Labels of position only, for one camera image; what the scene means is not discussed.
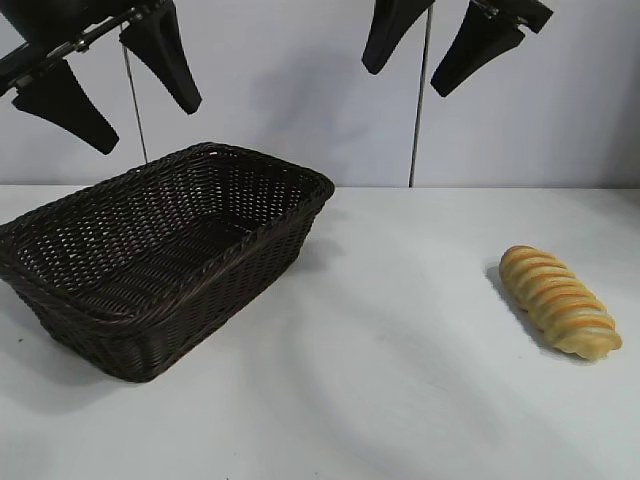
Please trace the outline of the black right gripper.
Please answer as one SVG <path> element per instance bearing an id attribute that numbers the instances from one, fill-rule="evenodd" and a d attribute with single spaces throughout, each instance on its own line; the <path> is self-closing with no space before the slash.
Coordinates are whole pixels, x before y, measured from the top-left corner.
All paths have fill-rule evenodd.
<path id="1" fill-rule="evenodd" d="M 376 0 L 362 64 L 377 75 L 434 0 Z M 436 68 L 431 86 L 446 97 L 474 72 L 523 40 L 517 26 L 538 34 L 553 11 L 538 0 L 471 0 L 461 26 Z"/>

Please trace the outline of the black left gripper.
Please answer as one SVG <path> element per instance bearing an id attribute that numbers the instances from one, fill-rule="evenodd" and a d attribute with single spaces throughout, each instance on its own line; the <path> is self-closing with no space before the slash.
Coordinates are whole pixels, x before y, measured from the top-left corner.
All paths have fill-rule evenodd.
<path id="1" fill-rule="evenodd" d="M 161 81 L 188 115 L 202 97 L 186 59 L 173 1 L 3 1 L 1 15 L 24 43 L 1 58 L 1 92 L 97 39 L 125 22 L 119 35 Z M 113 151 L 119 136 L 96 109 L 67 61 L 60 61 L 17 87 L 13 106 L 75 135 L 102 154 Z"/>

